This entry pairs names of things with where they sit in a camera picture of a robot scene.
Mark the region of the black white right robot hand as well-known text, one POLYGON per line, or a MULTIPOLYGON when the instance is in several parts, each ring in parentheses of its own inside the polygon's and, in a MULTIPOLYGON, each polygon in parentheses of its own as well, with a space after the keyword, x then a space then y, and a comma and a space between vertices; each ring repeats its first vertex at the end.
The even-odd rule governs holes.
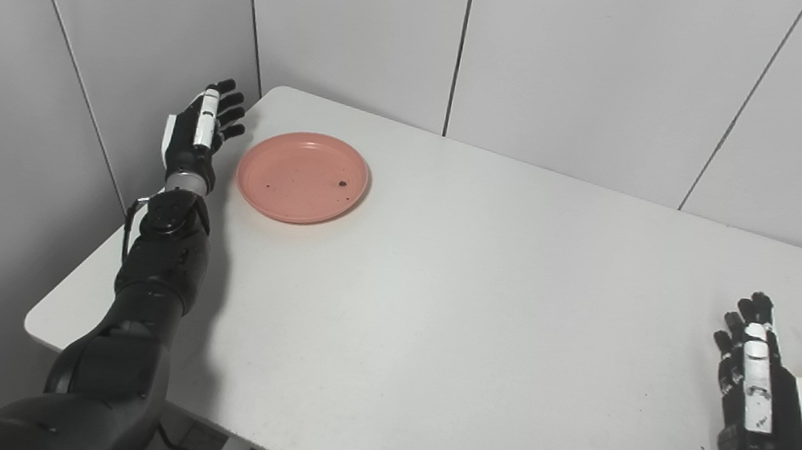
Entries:
POLYGON ((714 333, 723 429, 718 450, 802 450, 797 378, 782 363, 774 303, 764 291, 737 302, 714 333))

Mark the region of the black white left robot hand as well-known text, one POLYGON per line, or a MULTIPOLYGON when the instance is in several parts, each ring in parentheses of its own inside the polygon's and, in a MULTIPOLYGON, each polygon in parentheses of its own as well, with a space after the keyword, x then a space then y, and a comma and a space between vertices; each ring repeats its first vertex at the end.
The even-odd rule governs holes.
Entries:
POLYGON ((217 182, 213 156, 223 143, 241 136, 246 111, 244 93, 235 79, 212 83, 199 92, 181 113, 168 116, 162 138, 165 182, 174 175, 198 177, 197 193, 207 196, 217 182))

